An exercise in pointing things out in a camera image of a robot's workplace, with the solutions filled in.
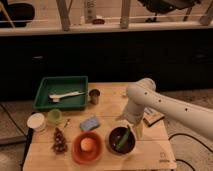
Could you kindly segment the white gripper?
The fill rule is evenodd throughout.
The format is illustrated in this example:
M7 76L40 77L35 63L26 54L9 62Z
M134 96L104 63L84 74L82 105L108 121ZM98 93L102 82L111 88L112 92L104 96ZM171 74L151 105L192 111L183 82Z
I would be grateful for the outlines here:
M144 106L136 104L129 100L123 110L123 118L129 123L134 124L137 139L141 139L143 135L143 123L141 122L144 114Z

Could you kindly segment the small packet under arm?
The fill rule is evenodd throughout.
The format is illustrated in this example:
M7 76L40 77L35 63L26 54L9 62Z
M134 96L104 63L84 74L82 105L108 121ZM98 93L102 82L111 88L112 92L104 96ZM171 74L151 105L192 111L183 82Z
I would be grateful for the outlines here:
M154 124L156 124L157 122L159 122L160 120L164 118L163 114L155 110L152 110L150 108L146 108L144 110L144 113L145 115L144 115L143 121L148 127L153 126Z

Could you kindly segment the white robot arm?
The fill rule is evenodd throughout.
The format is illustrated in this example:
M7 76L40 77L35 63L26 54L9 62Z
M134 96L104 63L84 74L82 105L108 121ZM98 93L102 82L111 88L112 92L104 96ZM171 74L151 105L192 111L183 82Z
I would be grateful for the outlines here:
M170 98L156 92L156 84L150 78L130 83L126 88L128 102L123 117L137 125L144 109L152 108L168 115L186 127L213 141L213 110Z

